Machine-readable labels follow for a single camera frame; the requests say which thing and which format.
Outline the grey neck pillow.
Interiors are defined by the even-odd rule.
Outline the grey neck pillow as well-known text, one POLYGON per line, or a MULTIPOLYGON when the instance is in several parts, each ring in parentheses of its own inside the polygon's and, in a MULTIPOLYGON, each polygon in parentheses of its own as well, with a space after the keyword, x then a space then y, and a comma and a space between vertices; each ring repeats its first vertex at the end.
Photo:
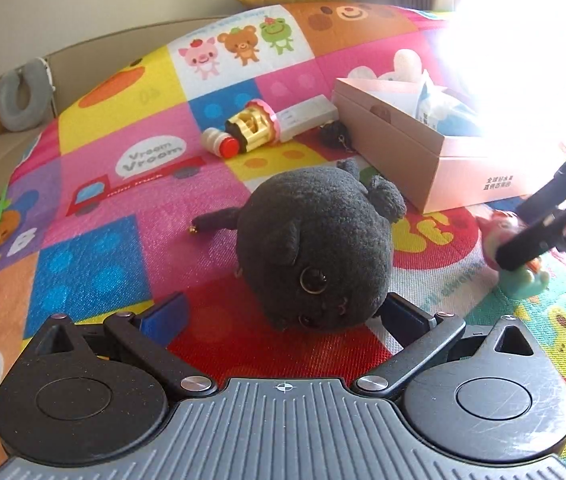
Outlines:
POLYGON ((41 125, 51 113, 54 80, 45 58, 33 58, 0 79, 0 123, 10 132, 41 125))

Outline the colourful cartoon play mat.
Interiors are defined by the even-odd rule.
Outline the colourful cartoon play mat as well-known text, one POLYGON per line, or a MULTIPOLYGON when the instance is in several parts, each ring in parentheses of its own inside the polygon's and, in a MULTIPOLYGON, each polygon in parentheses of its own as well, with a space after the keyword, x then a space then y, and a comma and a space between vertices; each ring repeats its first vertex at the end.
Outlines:
POLYGON ((396 353, 375 321, 335 335, 277 332, 237 274, 234 234, 187 231, 266 178, 344 150, 309 132, 222 160, 199 138, 254 99, 282 110, 329 96, 340 78, 388 76, 401 49, 446 84, 446 28, 442 13, 395 6, 265 6, 163 41, 83 91, 36 137, 2 195, 0 382, 49 315, 99 323, 178 292, 190 305, 170 347, 217 380, 352 379, 396 353))

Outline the beige sofa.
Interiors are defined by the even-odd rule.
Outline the beige sofa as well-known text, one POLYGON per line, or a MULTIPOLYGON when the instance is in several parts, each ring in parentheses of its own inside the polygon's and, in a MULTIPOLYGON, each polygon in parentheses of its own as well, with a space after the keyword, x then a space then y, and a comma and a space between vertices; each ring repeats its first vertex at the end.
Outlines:
POLYGON ((41 125, 23 132, 0 129, 0 196, 25 149, 60 112, 136 58, 215 21, 216 18, 194 18, 135 27, 47 55, 45 61, 55 86, 53 104, 46 109, 41 125))

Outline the pink cardboard box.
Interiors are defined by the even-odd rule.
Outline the pink cardboard box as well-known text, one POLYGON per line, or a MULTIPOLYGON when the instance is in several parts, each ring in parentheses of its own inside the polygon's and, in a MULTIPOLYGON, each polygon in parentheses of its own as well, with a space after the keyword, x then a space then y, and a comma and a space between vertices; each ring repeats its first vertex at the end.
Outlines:
POLYGON ((446 136, 414 117, 415 82, 338 78, 333 102, 351 143, 424 214, 531 195, 566 160, 552 141, 446 136))

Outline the black plush cat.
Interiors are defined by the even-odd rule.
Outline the black plush cat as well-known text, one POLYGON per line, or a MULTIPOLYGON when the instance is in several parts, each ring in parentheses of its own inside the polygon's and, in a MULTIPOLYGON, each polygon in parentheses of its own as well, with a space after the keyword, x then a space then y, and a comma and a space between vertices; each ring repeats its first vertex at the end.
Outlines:
POLYGON ((405 214, 392 182, 361 182, 347 159, 276 174, 243 206, 201 214, 191 229, 235 231, 238 266, 274 327, 337 332, 368 322, 385 301, 392 227, 405 214))

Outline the blue white plastic bag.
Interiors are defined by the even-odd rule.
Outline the blue white plastic bag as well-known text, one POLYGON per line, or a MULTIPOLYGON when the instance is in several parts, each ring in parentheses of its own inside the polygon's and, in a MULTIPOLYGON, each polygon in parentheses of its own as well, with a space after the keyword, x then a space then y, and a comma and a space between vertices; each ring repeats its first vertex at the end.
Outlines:
POLYGON ((469 138, 479 136, 480 133, 474 112, 429 78, 423 82, 414 117, 442 136, 469 138))

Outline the white battery charger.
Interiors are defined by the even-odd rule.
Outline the white battery charger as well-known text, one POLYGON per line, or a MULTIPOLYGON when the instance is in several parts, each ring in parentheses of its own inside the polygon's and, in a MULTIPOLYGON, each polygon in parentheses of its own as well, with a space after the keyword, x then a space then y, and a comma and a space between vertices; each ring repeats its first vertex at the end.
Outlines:
POLYGON ((339 118, 339 114, 333 102, 320 94, 280 110, 276 117, 280 126, 276 140, 285 143, 300 133, 334 122, 339 118))

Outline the pink teal toy figure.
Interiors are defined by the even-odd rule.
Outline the pink teal toy figure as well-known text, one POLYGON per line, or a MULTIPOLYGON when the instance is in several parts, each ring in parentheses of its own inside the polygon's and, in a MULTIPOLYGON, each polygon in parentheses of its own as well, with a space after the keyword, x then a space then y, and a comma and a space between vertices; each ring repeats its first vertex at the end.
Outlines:
POLYGON ((530 259, 530 252, 525 252, 525 226, 514 212, 494 210, 488 218, 477 217, 476 222, 484 262, 498 272, 505 296, 522 300, 548 288, 550 274, 539 256, 530 259))

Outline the small white red bottle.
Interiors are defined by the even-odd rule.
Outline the small white red bottle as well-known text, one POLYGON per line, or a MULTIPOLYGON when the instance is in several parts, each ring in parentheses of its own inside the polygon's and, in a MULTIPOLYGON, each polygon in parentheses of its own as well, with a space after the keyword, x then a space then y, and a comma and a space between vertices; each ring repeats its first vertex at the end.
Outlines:
POLYGON ((240 142, 234 136, 218 128, 205 129, 200 142, 206 151, 223 159, 231 159, 240 154, 240 142))

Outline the yellow pudding cup toy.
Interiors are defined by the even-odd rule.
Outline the yellow pudding cup toy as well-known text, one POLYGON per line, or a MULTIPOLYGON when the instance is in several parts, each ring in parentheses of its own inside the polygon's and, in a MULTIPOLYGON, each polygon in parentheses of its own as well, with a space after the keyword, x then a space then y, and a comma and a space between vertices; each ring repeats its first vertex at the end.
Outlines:
POLYGON ((242 154, 280 140, 281 126, 268 103, 253 99, 225 122, 225 131, 240 144, 242 154))

